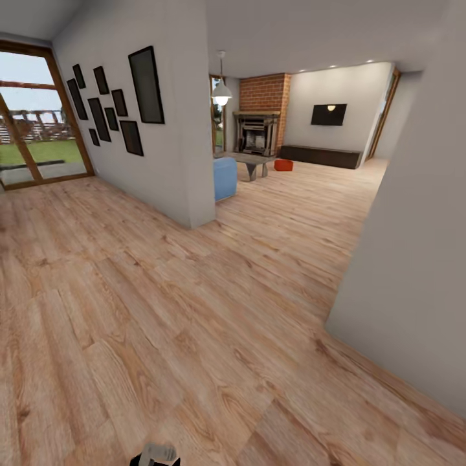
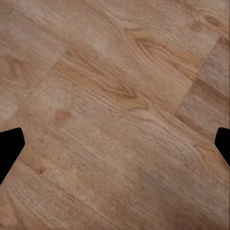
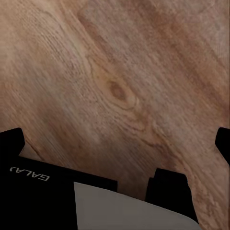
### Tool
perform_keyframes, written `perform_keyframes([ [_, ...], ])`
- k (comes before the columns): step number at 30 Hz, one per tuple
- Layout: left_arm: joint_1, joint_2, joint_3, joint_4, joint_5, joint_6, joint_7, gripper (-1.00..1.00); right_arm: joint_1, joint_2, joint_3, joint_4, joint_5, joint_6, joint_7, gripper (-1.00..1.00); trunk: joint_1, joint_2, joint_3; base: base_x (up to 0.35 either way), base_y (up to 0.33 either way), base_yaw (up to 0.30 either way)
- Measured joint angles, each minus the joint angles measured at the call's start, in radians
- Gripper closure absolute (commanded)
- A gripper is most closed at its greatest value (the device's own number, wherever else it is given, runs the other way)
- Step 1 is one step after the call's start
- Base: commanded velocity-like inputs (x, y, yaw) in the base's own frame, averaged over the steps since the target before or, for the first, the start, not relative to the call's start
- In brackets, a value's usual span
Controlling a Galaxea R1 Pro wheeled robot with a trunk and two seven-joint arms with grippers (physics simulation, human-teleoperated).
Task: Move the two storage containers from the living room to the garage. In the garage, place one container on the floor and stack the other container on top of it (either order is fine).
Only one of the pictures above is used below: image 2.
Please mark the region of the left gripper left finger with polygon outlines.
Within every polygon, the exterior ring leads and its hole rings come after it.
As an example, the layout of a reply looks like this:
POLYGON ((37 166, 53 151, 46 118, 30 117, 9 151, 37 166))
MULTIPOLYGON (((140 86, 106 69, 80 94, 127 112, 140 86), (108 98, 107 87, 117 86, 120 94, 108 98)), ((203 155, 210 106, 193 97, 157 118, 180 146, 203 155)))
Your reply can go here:
POLYGON ((25 145, 21 128, 0 133, 0 185, 25 145))

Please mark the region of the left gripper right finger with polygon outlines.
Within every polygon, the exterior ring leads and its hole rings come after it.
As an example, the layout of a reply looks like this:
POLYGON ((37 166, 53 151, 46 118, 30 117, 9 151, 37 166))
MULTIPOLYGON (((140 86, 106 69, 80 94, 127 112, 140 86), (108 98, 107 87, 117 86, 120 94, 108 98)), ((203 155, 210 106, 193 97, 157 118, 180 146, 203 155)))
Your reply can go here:
POLYGON ((218 129, 215 145, 230 166, 230 129, 223 127, 218 129))

